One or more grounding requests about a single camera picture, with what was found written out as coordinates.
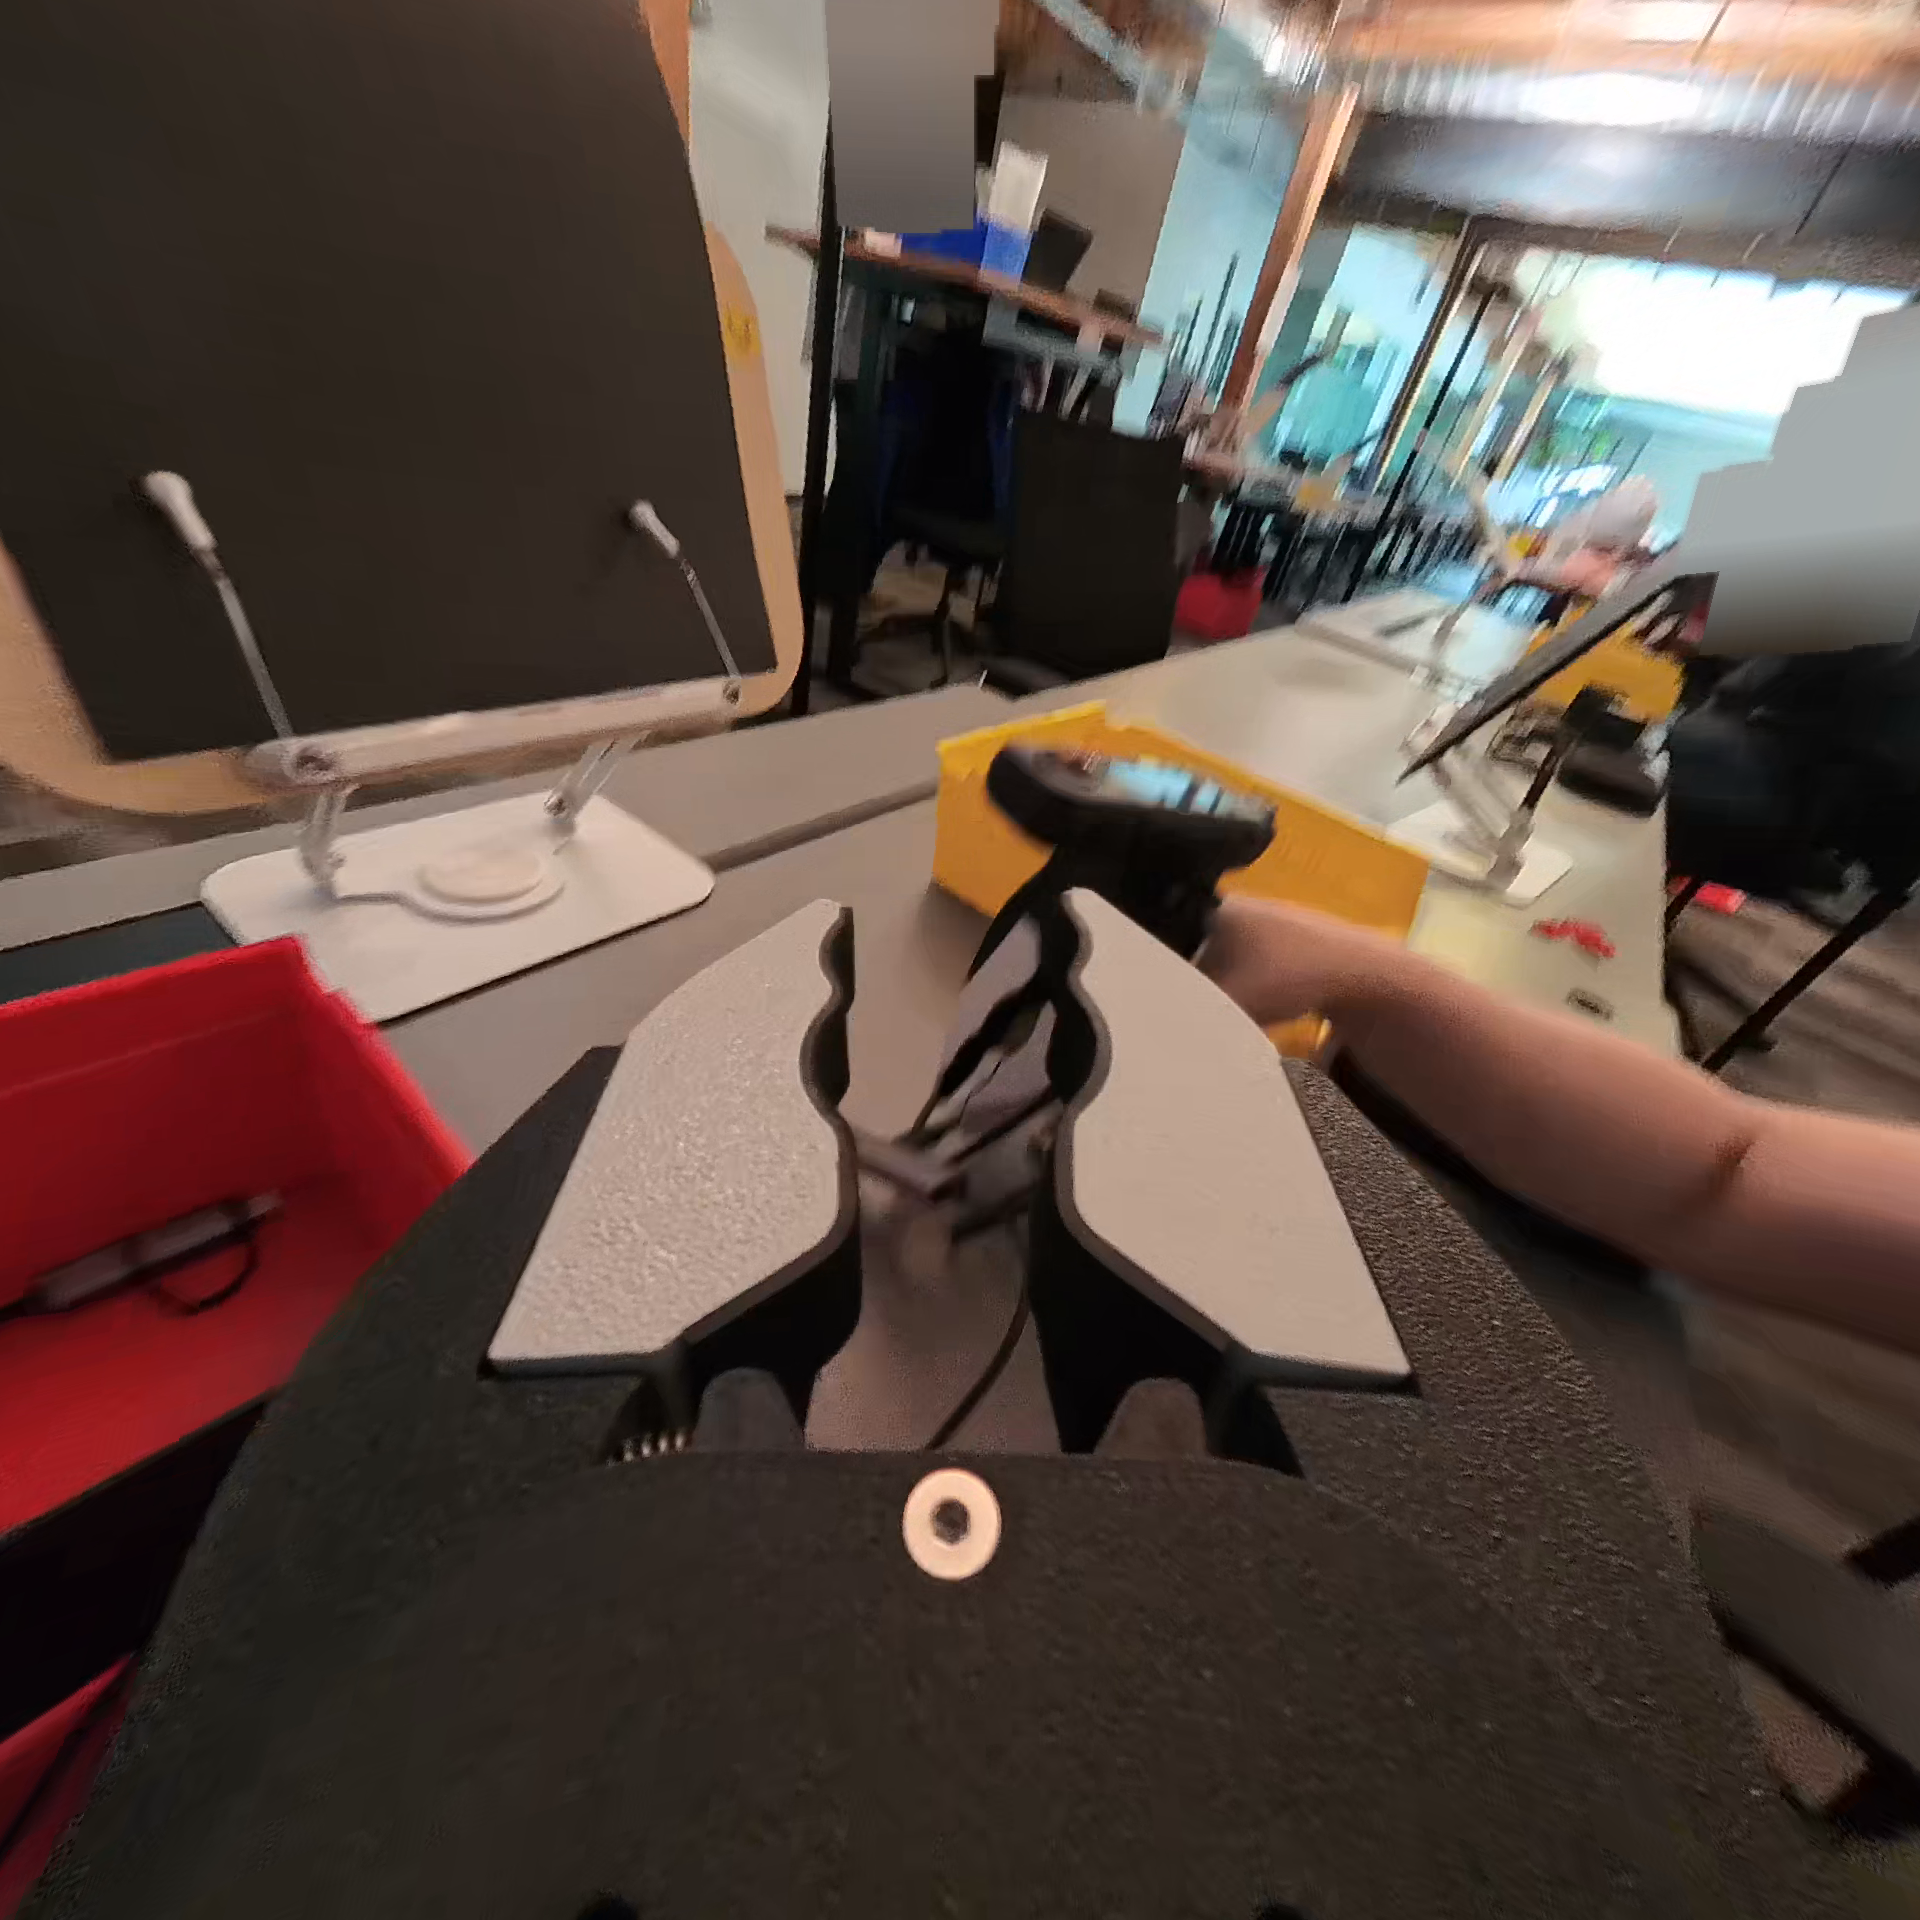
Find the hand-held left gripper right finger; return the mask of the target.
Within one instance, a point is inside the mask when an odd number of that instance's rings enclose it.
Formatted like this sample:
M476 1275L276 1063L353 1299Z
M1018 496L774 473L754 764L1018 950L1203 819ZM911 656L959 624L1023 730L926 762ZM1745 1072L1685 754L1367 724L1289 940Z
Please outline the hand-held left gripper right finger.
M1273 1042L1102 896L1070 891L1062 916L1093 1041L1057 1137L1066 1227L1255 1380L1412 1386Z

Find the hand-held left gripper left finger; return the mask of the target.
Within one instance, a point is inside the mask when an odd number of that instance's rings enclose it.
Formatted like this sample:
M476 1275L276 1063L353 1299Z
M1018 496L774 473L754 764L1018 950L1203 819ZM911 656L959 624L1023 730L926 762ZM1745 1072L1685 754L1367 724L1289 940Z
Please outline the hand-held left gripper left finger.
M502 1377L817 1377L859 1315L853 914L811 900L623 1041L487 1350Z

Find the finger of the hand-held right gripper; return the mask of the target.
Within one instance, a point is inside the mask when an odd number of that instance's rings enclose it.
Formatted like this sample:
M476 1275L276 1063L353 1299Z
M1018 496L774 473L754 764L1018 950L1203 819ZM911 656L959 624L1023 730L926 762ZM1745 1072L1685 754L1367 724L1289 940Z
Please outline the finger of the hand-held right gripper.
M1050 1051L1070 1000L1074 919L1051 881L1028 881L995 916L926 1105L917 1151L993 1151L1059 1100Z

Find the red plastic bin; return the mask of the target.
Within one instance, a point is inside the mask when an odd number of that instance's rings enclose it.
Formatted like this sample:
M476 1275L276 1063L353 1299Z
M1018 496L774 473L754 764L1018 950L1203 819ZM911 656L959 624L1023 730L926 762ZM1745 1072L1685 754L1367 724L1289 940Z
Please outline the red plastic bin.
M242 1444L308 1345L473 1162L294 943L2 1015L2 1305L164 1222L282 1194L222 1307L156 1294L2 1334L2 1902L90 1795Z

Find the person's right forearm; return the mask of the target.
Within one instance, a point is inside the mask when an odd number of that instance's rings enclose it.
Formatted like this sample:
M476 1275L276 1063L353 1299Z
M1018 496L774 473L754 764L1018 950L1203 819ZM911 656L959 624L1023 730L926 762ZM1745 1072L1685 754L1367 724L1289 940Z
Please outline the person's right forearm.
M1197 968L1334 1051L1482 1177L1626 1256L1918 1353L1918 1135L1723 1086L1291 903L1227 899Z

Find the yellow plastic bin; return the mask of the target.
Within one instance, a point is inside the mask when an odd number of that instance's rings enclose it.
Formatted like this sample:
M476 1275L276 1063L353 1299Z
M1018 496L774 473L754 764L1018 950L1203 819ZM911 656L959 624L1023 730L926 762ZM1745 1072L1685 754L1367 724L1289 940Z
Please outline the yellow plastic bin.
M1173 762L1270 801L1277 809L1273 846L1251 870L1226 875L1218 899L1303 905L1396 944L1417 922L1431 873L1425 856L1163 728L1117 718L1103 705L1078 705L954 736L940 747L930 875L942 891L990 924L1047 857L1044 846L1013 828L988 798L993 759L1009 746Z

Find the blue black office chair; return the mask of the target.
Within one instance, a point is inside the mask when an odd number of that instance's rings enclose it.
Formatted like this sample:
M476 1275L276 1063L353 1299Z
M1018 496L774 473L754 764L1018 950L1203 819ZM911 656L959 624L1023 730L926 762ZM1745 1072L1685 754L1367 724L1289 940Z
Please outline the blue black office chair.
M1009 354L942 334L898 360L881 402L863 591L901 547L945 570L927 615L940 687L954 682L954 599L993 586L1010 512L1021 383Z

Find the black tilted panel stand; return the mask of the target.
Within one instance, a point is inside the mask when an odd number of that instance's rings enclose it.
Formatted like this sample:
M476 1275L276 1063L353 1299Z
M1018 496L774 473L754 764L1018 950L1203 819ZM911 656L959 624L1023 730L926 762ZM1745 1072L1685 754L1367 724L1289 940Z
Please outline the black tilted panel stand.
M1567 764L1610 735L1629 759L1678 702L1678 666L1708 623L1719 574L1673 554L1570 615L1492 683L1433 707L1403 742L1398 780L1433 803L1394 836L1443 875L1507 905L1534 905L1573 870L1541 819Z

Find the black metal pole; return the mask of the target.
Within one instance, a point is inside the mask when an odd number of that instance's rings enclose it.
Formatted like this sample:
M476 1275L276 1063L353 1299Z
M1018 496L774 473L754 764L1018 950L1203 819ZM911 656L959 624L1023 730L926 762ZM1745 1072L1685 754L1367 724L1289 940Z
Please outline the black metal pole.
M836 368L836 327L842 308L842 280L845 256L845 232L838 224L836 169L833 123L822 143L822 179L819 204L819 233L811 267L810 350L807 350L807 454L801 494L801 668L788 692L787 711L805 718L811 710L814 683L814 633L822 603L825 568L825 503L833 459L833 390Z

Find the wooden desk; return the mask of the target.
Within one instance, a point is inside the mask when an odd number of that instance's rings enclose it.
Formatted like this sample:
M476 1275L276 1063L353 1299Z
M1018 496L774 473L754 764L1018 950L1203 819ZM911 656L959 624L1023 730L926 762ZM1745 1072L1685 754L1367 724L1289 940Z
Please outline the wooden desk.
M851 238L844 241L842 260L853 281L891 298L1004 303L1057 329L1068 329L1070 336L1091 329L1099 342L1125 350L1159 350L1166 345L1161 331L1138 320L965 260L914 252L887 255Z

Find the blue storage bin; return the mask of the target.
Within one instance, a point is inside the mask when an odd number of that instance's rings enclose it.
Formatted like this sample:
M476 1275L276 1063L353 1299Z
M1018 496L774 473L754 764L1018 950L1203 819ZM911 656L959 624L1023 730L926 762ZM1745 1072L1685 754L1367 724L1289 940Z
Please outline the blue storage bin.
M1023 276L1023 265L1036 233L1023 227L1005 227L990 220L973 220L971 227L940 232L901 232L901 255L951 264L970 273L998 275L1009 281Z

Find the black panel wooden board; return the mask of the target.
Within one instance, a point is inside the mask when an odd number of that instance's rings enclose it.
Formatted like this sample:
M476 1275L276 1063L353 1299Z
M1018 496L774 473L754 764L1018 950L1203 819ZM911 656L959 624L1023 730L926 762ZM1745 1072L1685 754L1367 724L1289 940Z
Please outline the black panel wooden board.
M689 6L4 6L4 775L801 668Z

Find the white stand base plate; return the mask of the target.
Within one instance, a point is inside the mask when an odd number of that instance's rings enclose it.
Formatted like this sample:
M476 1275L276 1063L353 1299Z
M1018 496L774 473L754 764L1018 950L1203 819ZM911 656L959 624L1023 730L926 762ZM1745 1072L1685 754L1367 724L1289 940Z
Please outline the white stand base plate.
M701 905L714 873L611 801L540 796L350 833L332 873L241 857L198 899L237 944L298 940L358 1018L390 1025Z

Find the white stand bracket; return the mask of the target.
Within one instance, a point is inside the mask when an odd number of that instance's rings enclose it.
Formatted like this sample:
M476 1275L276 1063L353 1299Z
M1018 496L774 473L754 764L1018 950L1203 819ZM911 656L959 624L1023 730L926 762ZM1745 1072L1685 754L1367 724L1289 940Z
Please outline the white stand bracket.
M241 766L244 777L263 788L311 798L298 839L298 859L327 896L338 896L345 856L333 842L345 817L345 801L358 787L502 754L575 747L579 759L545 803L549 823L561 835L571 835L588 801L611 780L620 758L731 728L746 692L746 678L727 674L575 702L457 711L390 728L282 736L244 750Z

